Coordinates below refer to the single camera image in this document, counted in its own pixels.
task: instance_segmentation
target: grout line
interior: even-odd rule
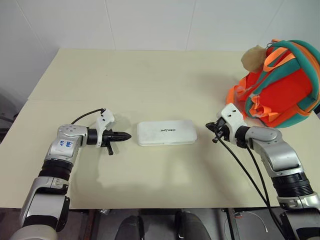
[[[265,28],[265,31],[263,31],[263,33],[262,33],[261,36],[259,37],[258,43],[261,42],[262,38],[264,37],[265,33],[266,33],[266,32],[268,31],[268,29],[270,28],[271,24],[273,23],[276,15],[278,14],[280,8],[282,7],[282,5],[284,4],[285,1],[286,1],[286,0],[282,0],[282,2],[280,3],[279,7],[277,8],[277,10],[275,11],[273,17],[271,18],[271,21],[269,22],[268,26]]]
[[[44,51],[45,55],[48,55],[48,52],[47,52],[46,48],[44,47],[44,45],[42,44],[39,36],[36,34],[36,32],[34,31],[33,27],[31,26],[31,23],[29,22],[27,16],[25,15],[24,11],[22,10],[22,7],[20,6],[19,2],[17,0],[15,0],[15,3],[18,5],[22,16],[24,17],[26,23],[29,25],[30,30],[32,31],[33,35],[35,36],[35,38],[39,42],[39,44],[40,44],[42,50]]]
[[[190,22],[190,26],[189,26],[189,32],[188,32],[188,36],[187,36],[187,39],[186,39],[185,51],[187,51],[187,49],[188,49],[189,37],[190,37],[192,22],[193,22],[193,20],[194,20],[194,14],[195,14],[195,9],[196,9],[196,4],[197,4],[197,0],[194,0],[193,10],[192,10],[192,15],[191,15],[191,22]]]
[[[110,15],[109,15],[108,7],[107,7],[107,0],[104,0],[104,7],[105,7],[106,15],[109,20],[109,26],[110,26],[110,31],[111,31],[111,35],[112,35],[112,41],[113,41],[113,47],[114,47],[114,50],[117,50],[115,36],[114,36],[114,32],[112,30]]]

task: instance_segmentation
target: orange backpack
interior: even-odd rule
[[[229,90],[244,117],[273,128],[306,119],[320,103],[320,53],[301,40],[277,41],[266,50],[263,70],[250,72]]]

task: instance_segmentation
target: brown object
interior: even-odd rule
[[[258,73],[261,71],[266,59],[266,51],[267,50],[265,48],[259,45],[250,48],[241,58],[243,67],[252,73]]]

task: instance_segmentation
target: floor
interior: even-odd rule
[[[220,208],[185,208],[183,210],[196,214],[202,220],[212,240],[231,240],[226,214]],[[280,208],[274,210],[277,215],[282,212]],[[266,209],[253,209],[240,214],[240,218],[236,218],[240,239],[283,239]],[[107,211],[107,214],[100,214],[98,228],[91,239],[114,240],[120,223],[130,215],[142,217],[146,240],[175,240],[173,214],[150,214],[139,209],[112,209]],[[0,240],[8,240],[19,229],[18,217],[19,209],[0,208]],[[87,219],[87,213],[70,211],[65,228],[58,233],[59,240],[83,240]]]

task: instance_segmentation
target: wall tile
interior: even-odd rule
[[[46,51],[114,49],[104,0],[18,0]]]
[[[1,111],[23,106],[50,60],[17,3],[0,1]]]
[[[195,0],[106,0],[117,50],[185,50]]]
[[[271,39],[303,40],[320,50],[320,1],[285,0],[260,43]]]
[[[257,45],[282,0],[197,0],[188,50],[246,51]]]

